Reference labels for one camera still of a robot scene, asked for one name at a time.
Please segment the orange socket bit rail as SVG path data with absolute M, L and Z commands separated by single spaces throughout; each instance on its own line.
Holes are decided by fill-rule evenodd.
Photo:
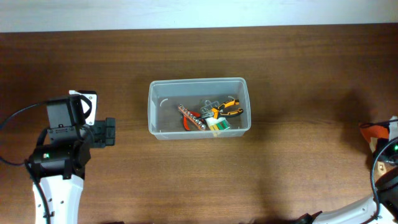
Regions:
M 188 110 L 183 105 L 178 105 L 178 111 L 182 114 L 182 123 L 183 127 L 186 131 L 191 131 L 190 125 L 197 128 L 199 131 L 205 131 L 207 125 L 205 124 L 204 119 L 200 118 L 200 114 L 194 111 Z

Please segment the orange black needle nose pliers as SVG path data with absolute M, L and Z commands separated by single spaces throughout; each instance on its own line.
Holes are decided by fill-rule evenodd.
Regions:
M 220 104 L 219 106 L 213 106 L 206 112 L 202 113 L 200 118 L 232 118 L 243 114 L 244 110 L 238 108 L 239 100 L 229 100 Z

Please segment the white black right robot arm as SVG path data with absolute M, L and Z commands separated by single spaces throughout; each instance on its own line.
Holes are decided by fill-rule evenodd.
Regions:
M 371 195 L 331 212 L 306 213 L 293 224 L 397 223 L 397 168 L 378 179 L 374 174 L 381 154 L 393 146 L 397 146 L 397 138 L 391 139 L 374 156 L 369 176 Z

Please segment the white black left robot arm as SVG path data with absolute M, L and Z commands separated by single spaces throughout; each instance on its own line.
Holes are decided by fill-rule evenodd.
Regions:
M 95 91 L 71 90 L 46 102 L 49 126 L 24 165 L 35 198 L 36 223 L 77 223 L 91 149 L 114 146 L 116 120 L 97 121 Z

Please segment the clear case of coloured plugs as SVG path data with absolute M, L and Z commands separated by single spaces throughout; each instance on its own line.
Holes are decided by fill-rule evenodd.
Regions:
M 213 107 L 219 105 L 220 105 L 219 101 L 205 100 L 204 106 L 200 108 L 201 116 L 204 116 L 206 113 L 209 113 Z M 207 117 L 204 118 L 204 121 L 206 122 L 206 125 L 208 126 L 210 131 L 226 131 L 228 129 L 231 129 L 231 125 L 224 117 L 220 117 L 218 119 Z

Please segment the red scraper with wooden handle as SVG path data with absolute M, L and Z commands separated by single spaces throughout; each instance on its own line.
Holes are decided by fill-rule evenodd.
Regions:
M 371 154 L 368 156 L 368 166 L 369 169 L 372 168 L 372 164 L 374 161 L 373 153 L 376 149 L 376 141 L 379 138 L 385 138 L 390 140 L 390 133 L 387 125 L 374 125 L 371 126 L 370 124 L 361 124 L 359 126 L 360 132 L 362 137 L 367 142 Z M 380 162 L 377 160 L 376 168 L 373 170 L 374 177 L 377 180 L 378 178 L 382 177 L 384 174 L 387 173 L 387 167 L 385 162 Z

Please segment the red handled small pliers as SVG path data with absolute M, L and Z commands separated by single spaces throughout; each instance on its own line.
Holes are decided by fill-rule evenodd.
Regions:
M 188 115 L 187 113 L 182 113 L 183 116 L 183 127 L 185 128 L 186 131 L 202 131 L 203 129 L 201 128 L 201 125 L 199 124 L 199 122 L 201 122 L 201 120 L 199 119 L 198 122 L 196 122 L 195 120 L 200 116 L 200 113 L 194 112 L 194 111 L 190 111 L 190 115 Z

